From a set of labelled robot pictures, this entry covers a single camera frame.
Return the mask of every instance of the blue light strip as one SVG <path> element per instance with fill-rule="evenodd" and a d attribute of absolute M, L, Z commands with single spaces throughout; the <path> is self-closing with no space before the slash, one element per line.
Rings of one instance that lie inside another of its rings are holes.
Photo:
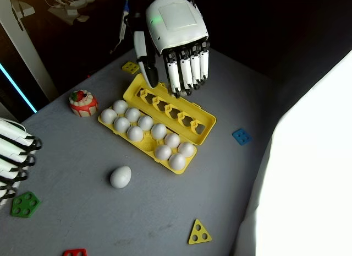
<path fill-rule="evenodd" d="M 15 87 L 16 91 L 20 94 L 20 96 L 22 96 L 23 100 L 26 101 L 27 105 L 33 110 L 34 113 L 36 113 L 37 112 L 36 109 L 33 107 L 33 105 L 27 99 L 27 97 L 23 94 L 21 89 L 19 89 L 19 87 L 16 85 L 16 83 L 11 78 L 11 76 L 6 72 L 5 68 L 2 66 L 1 63 L 0 63 L 0 70 L 5 74 L 6 78 L 10 81 L 10 83 L 13 85 L 13 87 Z"/>

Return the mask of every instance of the green pentagon block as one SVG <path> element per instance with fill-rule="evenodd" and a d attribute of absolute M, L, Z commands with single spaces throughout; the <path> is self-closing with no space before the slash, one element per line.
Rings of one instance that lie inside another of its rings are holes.
<path fill-rule="evenodd" d="M 13 199 L 11 216 L 31 217 L 40 205 L 39 199 L 32 192 L 27 192 Z"/>

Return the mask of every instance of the egg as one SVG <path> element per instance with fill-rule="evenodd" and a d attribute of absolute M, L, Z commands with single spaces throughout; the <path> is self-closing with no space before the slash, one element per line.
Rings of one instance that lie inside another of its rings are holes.
<path fill-rule="evenodd" d="M 144 137 L 143 130 L 140 127 L 134 126 L 127 130 L 127 138 L 132 141 L 142 141 Z"/>
<path fill-rule="evenodd" d="M 125 117 L 118 117 L 114 121 L 114 129 L 118 132 L 126 133 L 130 126 L 130 122 Z"/>
<path fill-rule="evenodd" d="M 149 131 L 153 124 L 153 119 L 150 116 L 142 116 L 138 119 L 138 126 L 144 131 Z"/>
<path fill-rule="evenodd" d="M 156 140 L 163 139 L 166 135 L 166 127 L 162 123 L 155 124 L 151 131 L 152 137 Z"/>
<path fill-rule="evenodd" d="M 114 109 L 117 114 L 125 114 L 127 108 L 128 104 L 125 100 L 117 100 L 112 105 L 112 109 Z"/>
<path fill-rule="evenodd" d="M 122 166 L 112 172 L 110 183 L 113 187 L 121 189 L 131 181 L 132 171 L 128 166 Z"/>
<path fill-rule="evenodd" d="M 170 148 L 174 149 L 180 145 L 180 137 L 175 133 L 169 133 L 164 138 L 165 144 L 168 145 Z"/>
<path fill-rule="evenodd" d="M 155 157 L 161 161 L 166 161 L 171 156 L 171 148 L 167 145 L 160 145 L 155 150 Z"/>
<path fill-rule="evenodd" d="M 131 107 L 127 109 L 125 113 L 125 117 L 130 121 L 130 122 L 137 122 L 138 118 L 141 116 L 141 112 L 135 107 Z"/>
<path fill-rule="evenodd" d="M 194 146 L 189 142 L 182 142 L 178 146 L 178 152 L 181 153 L 185 158 L 188 158 L 194 153 Z"/>
<path fill-rule="evenodd" d="M 100 114 L 100 119 L 105 124 L 112 124 L 116 118 L 116 112 L 110 108 L 104 109 Z"/>
<path fill-rule="evenodd" d="M 180 153 L 173 154 L 169 159 L 169 164 L 176 171 L 182 170 L 186 165 L 185 157 Z"/>

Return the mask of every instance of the table surface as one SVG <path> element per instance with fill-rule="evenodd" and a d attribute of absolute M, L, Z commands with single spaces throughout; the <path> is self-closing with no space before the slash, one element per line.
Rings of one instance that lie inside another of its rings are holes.
<path fill-rule="evenodd" d="M 121 70 L 130 51 L 73 90 L 86 89 L 100 103 L 89 118 L 68 106 L 71 91 L 24 122 L 43 148 L 18 194 L 34 192 L 42 202 L 29 219 L 11 217 L 12 202 L 0 210 L 1 255 L 62 255 L 86 248 L 89 255 L 228 255 L 243 219 L 251 187 L 268 143 L 262 136 L 271 81 L 212 50 L 210 79 L 188 100 L 217 117 L 182 175 L 175 175 L 98 123 L 98 114 L 134 78 Z M 161 58 L 159 77 L 166 79 Z M 232 137 L 244 128 L 253 140 Z M 130 183 L 115 189 L 110 173 L 128 165 Z M 195 219 L 211 242 L 188 245 Z"/>

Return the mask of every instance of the blue toy block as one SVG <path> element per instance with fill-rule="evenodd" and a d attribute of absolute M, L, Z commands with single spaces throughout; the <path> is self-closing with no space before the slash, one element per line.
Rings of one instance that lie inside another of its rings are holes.
<path fill-rule="evenodd" d="M 249 136 L 249 134 L 244 129 L 241 129 L 241 128 L 239 130 L 236 130 L 234 133 L 232 133 L 232 136 L 237 140 L 237 142 L 241 146 L 252 140 L 252 137 Z"/>

